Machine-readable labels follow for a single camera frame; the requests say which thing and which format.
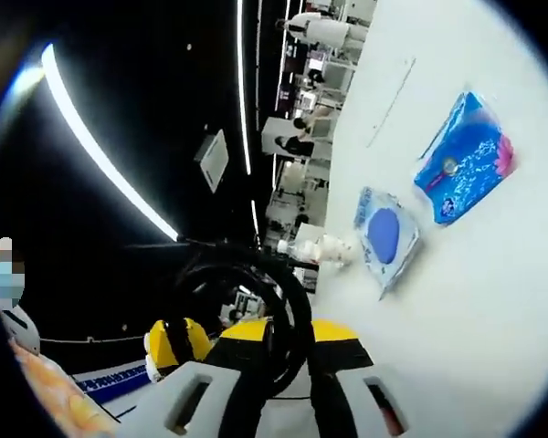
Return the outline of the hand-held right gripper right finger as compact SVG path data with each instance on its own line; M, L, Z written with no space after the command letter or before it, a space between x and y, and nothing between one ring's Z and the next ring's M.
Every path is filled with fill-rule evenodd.
M311 406L321 437L401 437L410 421L357 334L326 319L311 323Z

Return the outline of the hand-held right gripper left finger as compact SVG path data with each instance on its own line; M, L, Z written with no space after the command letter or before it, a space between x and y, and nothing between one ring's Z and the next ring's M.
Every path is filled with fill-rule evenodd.
M273 395L274 321L241 321L201 362L190 361L143 396L117 437L253 437Z

